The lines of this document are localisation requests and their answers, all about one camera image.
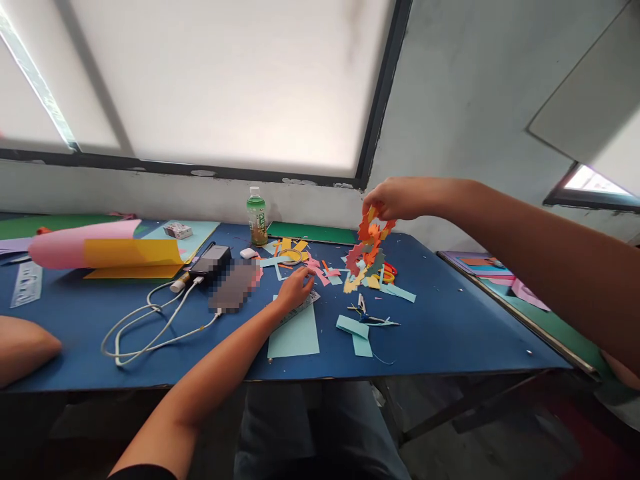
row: plastic bottle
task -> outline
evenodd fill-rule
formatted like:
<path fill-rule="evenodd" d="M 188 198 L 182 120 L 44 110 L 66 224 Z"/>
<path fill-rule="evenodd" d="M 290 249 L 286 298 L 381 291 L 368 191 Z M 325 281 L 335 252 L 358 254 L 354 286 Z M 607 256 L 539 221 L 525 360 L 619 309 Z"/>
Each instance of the plastic bottle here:
<path fill-rule="evenodd" d="M 260 196 L 260 187 L 250 187 L 251 196 L 247 200 L 251 243 L 257 246 L 267 243 L 267 204 Z"/>

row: green paper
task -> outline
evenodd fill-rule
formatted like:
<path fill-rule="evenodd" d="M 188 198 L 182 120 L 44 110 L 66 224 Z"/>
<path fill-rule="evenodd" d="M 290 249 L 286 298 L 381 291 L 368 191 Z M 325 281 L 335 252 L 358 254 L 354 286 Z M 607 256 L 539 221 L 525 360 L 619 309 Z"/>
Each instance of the green paper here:
<path fill-rule="evenodd" d="M 302 310 L 269 337 L 267 358 L 320 353 L 313 304 Z"/>
<path fill-rule="evenodd" d="M 0 240 L 33 237 L 40 227 L 56 231 L 118 221 L 120 218 L 115 215 L 32 215 L 2 220 L 0 221 Z"/>
<path fill-rule="evenodd" d="M 615 378 L 609 364 L 605 362 L 604 358 L 600 355 L 600 349 L 593 342 L 584 338 L 572 326 L 565 323 L 564 320 L 558 317 L 554 312 L 546 312 L 524 300 L 520 300 L 518 297 L 509 295 L 508 292 L 511 289 L 510 287 L 496 285 L 483 278 L 478 278 L 478 280 L 498 294 L 502 300 L 506 301 L 525 317 L 542 328 L 542 330 L 550 334 L 566 348 L 598 370 L 602 380 L 612 380 Z"/>
<path fill-rule="evenodd" d="M 342 243 L 346 245 L 355 245 L 357 242 L 352 230 L 318 227 L 317 225 L 304 225 L 302 223 L 271 222 L 267 229 L 267 234 L 270 237 Z"/>

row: person's leg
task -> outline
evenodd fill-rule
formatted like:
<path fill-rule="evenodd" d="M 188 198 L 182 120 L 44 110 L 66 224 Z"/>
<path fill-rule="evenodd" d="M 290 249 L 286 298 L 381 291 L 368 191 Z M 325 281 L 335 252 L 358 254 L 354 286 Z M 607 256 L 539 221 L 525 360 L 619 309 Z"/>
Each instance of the person's leg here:
<path fill-rule="evenodd" d="M 247 389 L 235 480 L 270 477 L 288 462 L 315 455 L 307 408 L 298 384 L 252 383 Z"/>
<path fill-rule="evenodd" d="M 367 381 L 326 381 L 318 450 L 379 478 L 410 480 Z"/>

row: paper scraps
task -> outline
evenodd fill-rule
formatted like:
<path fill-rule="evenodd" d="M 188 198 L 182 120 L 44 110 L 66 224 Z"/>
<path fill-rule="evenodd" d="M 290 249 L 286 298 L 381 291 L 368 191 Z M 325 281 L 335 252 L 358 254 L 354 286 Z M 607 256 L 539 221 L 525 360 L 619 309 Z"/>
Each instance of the paper scraps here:
<path fill-rule="evenodd" d="M 513 290 L 515 296 L 518 297 L 520 300 L 524 300 L 525 302 L 530 303 L 542 310 L 551 311 L 551 309 L 548 306 L 546 306 L 542 302 L 542 300 L 536 297 L 534 292 L 529 290 L 525 286 L 525 284 L 522 283 L 520 280 L 516 279 L 516 281 L 513 282 L 513 285 L 511 286 L 511 290 Z"/>

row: charging cable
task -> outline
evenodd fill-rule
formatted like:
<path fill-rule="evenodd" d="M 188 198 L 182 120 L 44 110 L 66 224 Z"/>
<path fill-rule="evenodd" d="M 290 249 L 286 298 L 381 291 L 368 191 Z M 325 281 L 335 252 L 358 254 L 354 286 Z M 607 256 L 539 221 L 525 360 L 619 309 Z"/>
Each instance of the charging cable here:
<path fill-rule="evenodd" d="M 198 285 L 199 283 L 202 282 L 202 280 L 204 280 L 204 277 L 196 277 L 193 280 L 193 284 L 192 286 L 190 286 L 188 288 L 188 290 L 185 290 L 184 288 L 179 290 L 179 293 L 172 298 L 171 300 L 169 300 L 168 302 L 166 302 L 164 305 L 158 305 L 156 303 L 151 303 L 151 296 L 157 292 L 158 290 L 164 288 L 164 287 L 168 287 L 170 285 L 174 285 L 173 281 L 170 281 L 168 283 L 164 283 L 162 285 L 160 285 L 159 287 L 154 288 L 153 290 L 151 290 L 149 292 L 149 294 L 147 295 L 147 304 L 132 311 L 130 314 L 128 314 L 127 316 L 125 316 L 124 318 L 122 318 L 122 320 L 120 320 L 118 323 L 116 323 L 113 328 L 111 328 L 111 330 L 109 330 L 108 334 L 105 336 L 104 340 L 102 340 L 102 344 L 100 345 L 100 352 L 102 352 L 103 355 L 106 355 L 107 357 L 111 357 L 115 359 L 115 364 L 118 367 L 123 367 L 124 365 L 134 361 L 136 358 L 138 358 L 140 355 L 142 355 L 145 352 L 148 351 L 153 351 L 156 350 L 160 347 L 164 347 L 165 345 L 170 345 L 171 343 L 177 342 L 178 340 L 182 340 L 184 338 L 187 338 L 190 335 L 193 335 L 194 333 L 198 333 L 202 330 L 204 330 L 205 328 L 211 326 L 213 324 L 213 322 L 215 322 L 220 315 L 222 315 L 222 309 L 218 309 L 216 311 L 215 316 L 212 318 L 212 320 L 206 324 L 203 325 L 202 327 L 196 329 L 196 330 L 192 330 L 184 335 L 180 335 L 179 337 L 173 338 L 171 340 L 167 340 L 165 342 L 159 343 L 158 345 L 154 345 L 154 343 L 158 340 L 158 338 L 160 338 L 162 336 L 162 334 L 164 332 L 167 331 L 167 329 L 171 326 L 173 319 L 176 317 L 176 315 L 178 314 L 178 312 L 180 311 L 180 309 L 182 308 L 182 306 L 184 305 L 185 301 L 187 300 L 187 297 L 189 296 L 189 294 L 191 293 L 191 291 L 193 290 L 193 288 Z M 173 312 L 171 318 L 169 318 L 169 321 L 167 322 L 167 324 L 164 326 L 164 328 L 162 328 L 162 330 L 160 330 L 160 333 L 158 333 L 155 338 L 153 340 L 151 340 L 149 342 L 149 344 L 144 347 L 142 350 L 137 351 L 137 352 L 130 352 L 130 353 L 120 353 L 120 337 L 122 336 L 123 332 L 128 329 L 130 326 L 136 324 L 138 321 L 148 317 L 149 315 L 151 315 L 152 313 L 161 313 L 162 309 L 165 308 L 166 306 L 170 305 L 171 303 L 175 302 L 176 300 L 178 300 L 178 298 L 182 297 L 183 293 L 185 294 L 184 297 L 182 298 L 180 304 L 178 304 L 178 308 L 176 308 L 176 310 Z M 120 325 L 122 325 L 124 322 L 126 322 L 127 320 L 129 320 L 132 316 L 136 315 L 138 312 L 141 312 L 142 310 L 145 309 L 151 309 L 150 312 L 145 313 L 144 315 L 130 321 L 128 324 L 126 324 L 124 327 L 122 327 L 120 330 L 118 330 L 118 332 L 115 334 L 115 352 L 112 353 L 110 351 L 107 351 L 107 341 L 109 340 L 110 336 L 112 336 L 113 332 L 115 332 Z"/>

